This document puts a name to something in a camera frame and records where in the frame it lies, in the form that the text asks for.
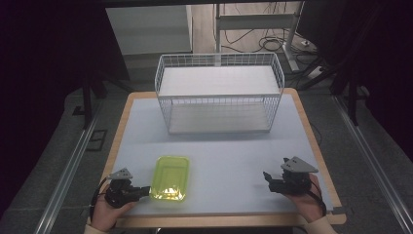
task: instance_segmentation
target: black cable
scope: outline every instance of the black cable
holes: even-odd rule
[[[319,192],[319,197],[322,199],[322,194],[321,194],[321,190],[319,189],[319,187],[313,181],[311,181],[311,183],[317,189],[317,191]]]
[[[264,11],[263,11],[263,14],[265,13],[265,11],[267,11],[267,9],[268,9],[268,13],[270,13],[270,11],[271,11],[271,2],[269,2],[268,3],[268,5],[267,5],[267,7],[264,9]]]
[[[280,2],[276,2],[276,4],[274,5],[273,14],[276,12],[276,9],[278,8],[279,5],[280,5]]]
[[[272,38],[272,39],[277,39],[278,41],[280,41],[280,43],[286,42],[285,35],[282,36],[283,38],[280,38],[276,35],[267,36],[267,34],[268,34],[268,29],[267,29],[266,36],[261,38],[260,40],[263,40],[264,38]],[[294,52],[295,54],[305,54],[305,55],[315,55],[315,56],[318,54],[317,52],[303,51],[303,50],[295,47],[294,45],[291,45],[291,51]]]
[[[227,30],[225,30],[225,38],[227,39],[227,42],[231,45],[231,44],[234,44],[234,43],[240,41],[241,39],[243,39],[247,34],[252,32],[253,30],[255,30],[255,29],[250,29],[250,31],[246,32],[243,36],[241,36],[240,38],[238,38],[237,40],[235,40],[233,42],[230,42],[230,40],[228,39]]]
[[[252,52],[244,52],[244,51],[240,51],[240,50],[237,50],[237,49],[235,49],[235,48],[228,47],[228,46],[221,46],[221,47],[222,47],[222,48],[227,48],[227,49],[230,49],[230,50],[233,50],[233,51],[239,52],[239,53],[257,53],[257,52],[259,52],[259,51],[261,51],[261,50],[262,50],[262,48],[260,48],[260,49],[258,49],[258,50],[256,50],[256,51],[252,51]]]
[[[295,84],[295,89],[298,89],[298,85],[300,84],[301,78],[304,77],[304,74],[307,74],[309,70],[314,69],[317,65],[318,65],[318,61],[319,61],[319,57],[317,57],[316,59],[314,59],[303,71],[303,73],[301,73],[300,77],[297,77],[297,83]]]
[[[322,143],[322,134],[319,131],[319,128],[316,127],[316,125],[314,125],[312,122],[310,122],[310,125],[316,130],[316,132],[319,134],[319,142],[318,145],[320,146]]]
[[[238,14],[241,14],[240,10],[238,10],[237,3],[235,4],[235,10],[237,10]]]
[[[316,200],[317,203],[319,203],[319,206],[321,207],[322,210],[322,216],[327,215],[327,207],[325,206],[325,203],[323,202],[322,198],[314,194],[312,191],[308,190],[306,192],[310,197],[312,197],[314,200]]]
[[[269,43],[277,43],[277,44],[279,44],[279,46],[276,49],[270,49],[270,48],[267,47],[267,44],[269,44]],[[261,38],[258,41],[258,45],[261,48],[264,48],[265,50],[267,50],[269,52],[275,52],[275,51],[279,50],[282,47],[282,43],[280,42],[279,38],[274,37],[274,36],[266,36],[266,37]]]
[[[104,182],[106,182],[106,178],[104,178],[100,182],[99,187],[94,191],[94,195],[92,197],[91,204],[89,206],[89,216],[91,217],[91,221],[92,221],[92,218],[94,217],[94,206],[96,205],[97,198],[99,197],[100,188],[102,187]]]
[[[283,42],[285,42],[285,32],[290,32],[288,29],[286,29],[286,28],[283,28],[282,29],[282,41]],[[298,36],[298,37],[301,37],[301,38],[303,38],[303,39],[305,39],[305,40],[307,40],[306,38],[304,38],[302,35],[300,35],[299,33],[297,33],[297,32],[294,32],[294,35],[295,36]],[[291,45],[291,51],[295,51],[296,53],[298,53],[298,54],[301,54],[301,53],[304,53],[304,54],[308,54],[308,55],[316,55],[318,52],[317,51],[315,51],[315,52],[310,52],[310,51],[305,51],[305,50],[301,50],[301,49],[299,49],[299,48],[297,48],[297,47],[295,47],[295,46],[293,46],[293,45]]]

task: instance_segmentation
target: yellow plastic container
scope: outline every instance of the yellow plastic container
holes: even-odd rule
[[[189,160],[186,157],[163,156],[156,163],[150,196],[153,199],[182,202],[186,197]]]

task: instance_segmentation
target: black curtain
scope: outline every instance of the black curtain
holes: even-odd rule
[[[360,50],[359,78],[373,116],[413,161],[413,3],[386,2]]]
[[[0,8],[3,213],[49,142],[66,96],[96,71],[129,76],[104,8],[42,1]]]

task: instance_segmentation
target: white wire basket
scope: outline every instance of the white wire basket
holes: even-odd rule
[[[270,132],[284,76],[277,55],[163,55],[155,91],[170,134]]]

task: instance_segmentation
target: person's hand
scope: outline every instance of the person's hand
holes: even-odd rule
[[[312,184],[311,191],[321,197],[321,194],[319,194],[319,179],[315,175],[310,174],[310,180],[314,183]],[[310,197],[310,195],[283,195],[295,204],[298,213],[302,215],[308,223],[322,218],[322,209],[319,203],[314,198]]]
[[[136,202],[131,202],[125,204],[122,208],[113,208],[104,199],[104,193],[108,188],[109,185],[106,185],[102,194],[97,198],[96,205],[94,206],[94,217],[91,222],[93,228],[103,232],[109,231],[115,225],[118,217],[136,205]]]

